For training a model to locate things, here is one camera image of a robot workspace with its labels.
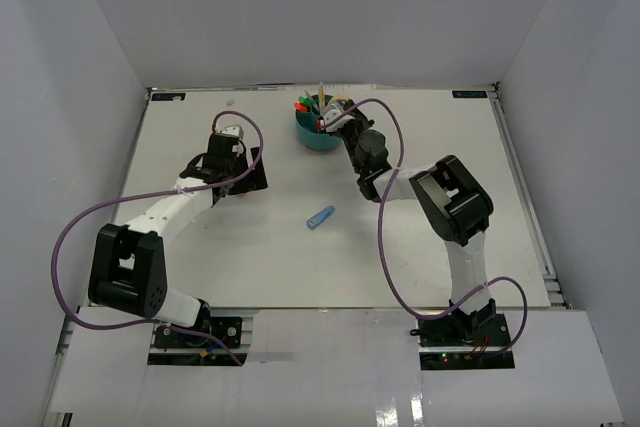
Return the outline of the pink pen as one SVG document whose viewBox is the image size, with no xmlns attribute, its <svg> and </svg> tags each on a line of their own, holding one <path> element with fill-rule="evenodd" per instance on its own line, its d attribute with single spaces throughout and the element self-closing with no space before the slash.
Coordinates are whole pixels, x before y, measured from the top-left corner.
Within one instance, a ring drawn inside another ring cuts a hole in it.
<svg viewBox="0 0 640 427">
<path fill-rule="evenodd" d="M 326 105 L 324 84 L 322 82 L 320 82 L 318 86 L 318 103 L 319 103 L 319 110 L 322 112 L 322 110 L 325 108 L 325 105 Z"/>
</svg>

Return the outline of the grey mechanical pencil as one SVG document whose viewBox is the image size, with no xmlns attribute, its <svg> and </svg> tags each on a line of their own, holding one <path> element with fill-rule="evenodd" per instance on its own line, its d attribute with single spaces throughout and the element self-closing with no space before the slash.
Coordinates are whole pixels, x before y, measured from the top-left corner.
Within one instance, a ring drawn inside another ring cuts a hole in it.
<svg viewBox="0 0 640 427">
<path fill-rule="evenodd" d="M 307 91 L 305 91 L 305 96 L 309 103 L 309 110 L 313 112 L 315 115 L 319 115 L 320 108 L 318 106 L 316 98 Z"/>
</svg>

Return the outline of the orange cap black highlighter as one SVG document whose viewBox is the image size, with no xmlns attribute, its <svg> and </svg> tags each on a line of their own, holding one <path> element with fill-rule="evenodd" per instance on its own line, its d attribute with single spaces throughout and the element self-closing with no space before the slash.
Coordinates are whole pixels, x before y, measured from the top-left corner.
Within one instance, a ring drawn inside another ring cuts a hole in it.
<svg viewBox="0 0 640 427">
<path fill-rule="evenodd" d="M 294 107 L 298 112 L 310 112 L 311 111 L 311 108 L 308 105 L 306 105 L 304 103 L 300 103 L 300 102 L 296 102 L 294 104 Z"/>
</svg>

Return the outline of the blue correction tape dispenser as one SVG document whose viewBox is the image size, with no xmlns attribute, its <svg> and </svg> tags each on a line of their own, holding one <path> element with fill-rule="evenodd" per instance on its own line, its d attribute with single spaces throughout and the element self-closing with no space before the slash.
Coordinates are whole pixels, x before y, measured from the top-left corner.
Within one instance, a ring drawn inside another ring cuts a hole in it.
<svg viewBox="0 0 640 427">
<path fill-rule="evenodd" d="M 324 223 L 330 216 L 332 216 L 334 212 L 335 207 L 333 205 L 326 206 L 322 210 L 318 211 L 310 218 L 308 218 L 306 221 L 306 226 L 309 229 L 314 230 L 322 223 Z"/>
</svg>

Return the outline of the beige masking tape roll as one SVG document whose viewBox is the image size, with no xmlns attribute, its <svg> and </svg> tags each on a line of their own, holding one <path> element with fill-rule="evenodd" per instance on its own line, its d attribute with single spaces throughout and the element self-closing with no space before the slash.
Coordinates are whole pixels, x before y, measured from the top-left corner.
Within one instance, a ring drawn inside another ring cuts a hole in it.
<svg viewBox="0 0 640 427">
<path fill-rule="evenodd" d="M 346 105 L 351 102 L 351 99 L 343 95 L 335 95 L 330 99 L 330 105 L 336 105 L 338 108 L 344 110 Z"/>
</svg>

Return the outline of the green cap black highlighter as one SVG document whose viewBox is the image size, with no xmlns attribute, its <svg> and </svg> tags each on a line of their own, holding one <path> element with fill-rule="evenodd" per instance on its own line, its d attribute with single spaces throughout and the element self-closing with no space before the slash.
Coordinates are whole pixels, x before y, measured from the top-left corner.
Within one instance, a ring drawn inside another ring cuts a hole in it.
<svg viewBox="0 0 640 427">
<path fill-rule="evenodd" d="M 307 106 L 312 106 L 313 105 L 313 101 L 310 100 L 308 97 L 298 97 L 298 102 Z"/>
</svg>

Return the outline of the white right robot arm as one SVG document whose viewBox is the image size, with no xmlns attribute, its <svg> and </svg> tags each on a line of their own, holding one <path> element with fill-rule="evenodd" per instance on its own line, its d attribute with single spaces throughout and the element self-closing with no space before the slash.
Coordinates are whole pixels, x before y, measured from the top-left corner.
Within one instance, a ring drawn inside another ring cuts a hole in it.
<svg viewBox="0 0 640 427">
<path fill-rule="evenodd" d="M 357 185 L 363 197 L 379 205 L 377 245 L 387 284 L 396 301 L 419 321 L 424 330 L 429 322 L 441 322 L 461 344 L 472 346 L 484 338 L 496 305 L 488 288 L 484 245 L 493 202 L 464 164 L 448 155 L 430 168 L 402 166 L 404 138 L 399 139 L 399 159 L 388 161 L 385 136 L 361 111 L 363 102 L 332 100 L 318 122 L 332 137 L 342 140 Z M 429 225 L 444 242 L 451 275 L 449 307 L 440 314 L 421 314 L 402 298 L 396 288 L 384 252 L 383 220 L 387 202 L 415 200 Z"/>
</svg>

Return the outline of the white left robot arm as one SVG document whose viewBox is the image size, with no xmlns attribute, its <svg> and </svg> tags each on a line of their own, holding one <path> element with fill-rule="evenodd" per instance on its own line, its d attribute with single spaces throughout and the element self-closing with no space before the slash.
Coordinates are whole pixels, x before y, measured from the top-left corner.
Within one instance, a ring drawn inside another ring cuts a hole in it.
<svg viewBox="0 0 640 427">
<path fill-rule="evenodd" d="M 177 194 L 165 197 L 123 225 L 97 234 L 89 300 L 139 318 L 177 325 L 188 345 L 211 334 L 206 302 L 168 286 L 165 249 L 196 217 L 222 198 L 268 187 L 259 149 L 247 148 L 243 130 L 232 125 L 209 137 L 207 151 L 179 174 Z"/>
</svg>

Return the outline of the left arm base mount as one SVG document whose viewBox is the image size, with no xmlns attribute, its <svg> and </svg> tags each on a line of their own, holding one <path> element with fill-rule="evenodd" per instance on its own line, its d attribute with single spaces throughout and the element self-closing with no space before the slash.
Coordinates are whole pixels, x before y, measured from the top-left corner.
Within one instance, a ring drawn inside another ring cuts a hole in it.
<svg viewBox="0 0 640 427">
<path fill-rule="evenodd" d="M 220 350 L 208 337 L 193 335 L 193 332 L 200 332 L 218 338 L 229 349 L 237 349 L 241 346 L 242 327 L 243 319 L 238 316 L 213 316 L 198 321 L 192 327 L 183 327 L 190 334 L 175 332 L 164 322 L 155 328 L 151 347 L 166 352 Z"/>
</svg>

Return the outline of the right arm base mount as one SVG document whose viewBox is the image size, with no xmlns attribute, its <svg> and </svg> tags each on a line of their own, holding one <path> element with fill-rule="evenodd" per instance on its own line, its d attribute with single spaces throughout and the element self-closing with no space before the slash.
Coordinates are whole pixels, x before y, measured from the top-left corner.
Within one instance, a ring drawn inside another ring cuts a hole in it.
<svg viewBox="0 0 640 427">
<path fill-rule="evenodd" d="M 421 370 L 480 371 L 515 368 L 511 350 L 501 350 L 511 342 L 509 328 L 503 314 L 482 326 L 475 334 L 463 335 L 451 321 L 417 322 L 410 335 L 418 341 Z"/>
</svg>

